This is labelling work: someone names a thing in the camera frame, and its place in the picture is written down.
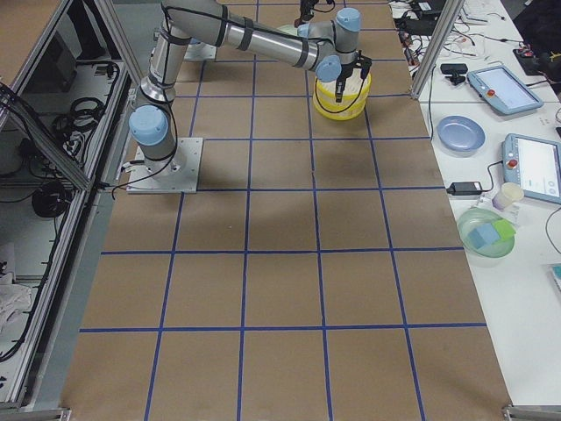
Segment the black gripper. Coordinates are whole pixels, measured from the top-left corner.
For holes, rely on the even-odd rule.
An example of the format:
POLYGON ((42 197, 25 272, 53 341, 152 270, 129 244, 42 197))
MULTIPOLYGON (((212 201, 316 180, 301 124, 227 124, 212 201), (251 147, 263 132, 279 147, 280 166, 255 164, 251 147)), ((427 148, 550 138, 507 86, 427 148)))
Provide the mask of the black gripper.
POLYGON ((359 70, 359 76, 364 81, 370 74, 371 66, 372 59, 363 55, 361 50, 354 54, 349 63, 342 65, 341 74, 337 78, 335 85, 335 101, 337 103, 343 101, 346 80, 352 76, 354 70, 359 70))

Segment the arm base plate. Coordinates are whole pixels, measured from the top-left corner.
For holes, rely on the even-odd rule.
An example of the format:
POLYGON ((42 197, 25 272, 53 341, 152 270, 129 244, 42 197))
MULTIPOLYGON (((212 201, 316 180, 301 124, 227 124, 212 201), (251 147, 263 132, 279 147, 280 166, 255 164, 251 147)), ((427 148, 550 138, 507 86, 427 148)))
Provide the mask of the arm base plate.
POLYGON ((141 164, 132 167, 126 191, 130 194, 195 193, 202 157, 203 138, 179 137, 172 159, 152 161, 144 155, 145 146, 135 154, 141 164))

